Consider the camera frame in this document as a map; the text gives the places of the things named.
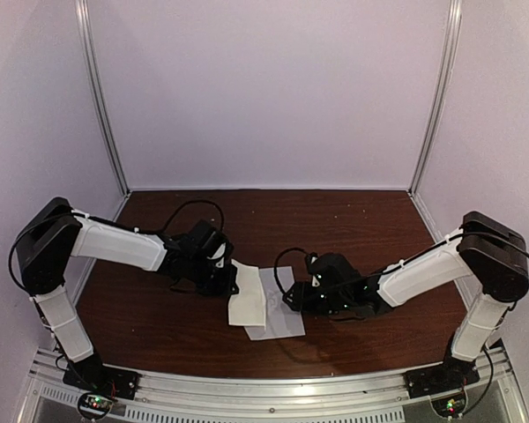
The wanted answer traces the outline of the grey envelope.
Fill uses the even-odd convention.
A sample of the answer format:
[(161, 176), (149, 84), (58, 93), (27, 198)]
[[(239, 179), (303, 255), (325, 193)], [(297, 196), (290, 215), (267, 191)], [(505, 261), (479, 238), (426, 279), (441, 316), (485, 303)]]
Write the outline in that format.
[(245, 326), (250, 341), (266, 341), (303, 337), (306, 332), (302, 316), (294, 312), (282, 300), (274, 278), (273, 268), (259, 270), (259, 276), (266, 298), (266, 323), (261, 326)]

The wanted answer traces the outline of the white letter sheet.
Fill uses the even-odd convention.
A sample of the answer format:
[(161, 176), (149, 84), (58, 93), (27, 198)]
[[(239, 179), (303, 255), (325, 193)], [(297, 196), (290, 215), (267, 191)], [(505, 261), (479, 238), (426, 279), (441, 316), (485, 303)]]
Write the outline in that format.
[(266, 297), (260, 271), (251, 266), (232, 261), (236, 268), (235, 283), (238, 293), (228, 301), (228, 324), (230, 326), (262, 327), (266, 325)]

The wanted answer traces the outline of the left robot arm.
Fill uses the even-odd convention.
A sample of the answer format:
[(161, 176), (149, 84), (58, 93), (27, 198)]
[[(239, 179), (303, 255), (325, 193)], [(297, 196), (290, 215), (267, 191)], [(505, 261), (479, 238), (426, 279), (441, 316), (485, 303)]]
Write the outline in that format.
[(109, 373), (66, 287), (71, 263), (114, 263), (187, 281), (196, 293), (229, 298), (240, 291), (232, 242), (222, 224), (201, 219), (179, 234), (126, 226), (54, 197), (17, 234), (8, 251), (12, 283), (33, 303), (68, 369), (90, 391), (103, 390)]

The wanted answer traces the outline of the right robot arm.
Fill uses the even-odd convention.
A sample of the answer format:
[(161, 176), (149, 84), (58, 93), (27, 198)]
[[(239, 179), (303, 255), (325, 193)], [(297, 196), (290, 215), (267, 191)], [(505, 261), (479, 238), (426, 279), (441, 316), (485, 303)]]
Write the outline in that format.
[(468, 212), (458, 229), (433, 246), (369, 275), (339, 253), (308, 253), (304, 262), (310, 280), (282, 289), (283, 302), (295, 312), (339, 320), (385, 315), (453, 280), (476, 278), (480, 293), (435, 369), (435, 382), (447, 390), (473, 369), (505, 315), (529, 293), (524, 237), (478, 211)]

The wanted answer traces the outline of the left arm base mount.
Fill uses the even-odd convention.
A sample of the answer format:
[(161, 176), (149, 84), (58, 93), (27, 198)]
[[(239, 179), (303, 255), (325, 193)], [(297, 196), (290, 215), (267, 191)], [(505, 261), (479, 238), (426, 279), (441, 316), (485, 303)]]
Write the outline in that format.
[(64, 372), (64, 384), (83, 390), (76, 408), (84, 420), (104, 419), (121, 400), (133, 400), (136, 396), (139, 373), (116, 367), (105, 367), (104, 372), (105, 380), (97, 383), (86, 382), (72, 370)]

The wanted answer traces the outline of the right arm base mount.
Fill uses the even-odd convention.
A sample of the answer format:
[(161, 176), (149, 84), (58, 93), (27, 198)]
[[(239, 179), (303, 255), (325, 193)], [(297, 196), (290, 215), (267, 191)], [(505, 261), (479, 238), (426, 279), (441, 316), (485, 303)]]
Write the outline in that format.
[(411, 399), (427, 397), (438, 417), (458, 419), (468, 406), (466, 388), (480, 375), (474, 369), (462, 373), (438, 365), (407, 371), (404, 380)]

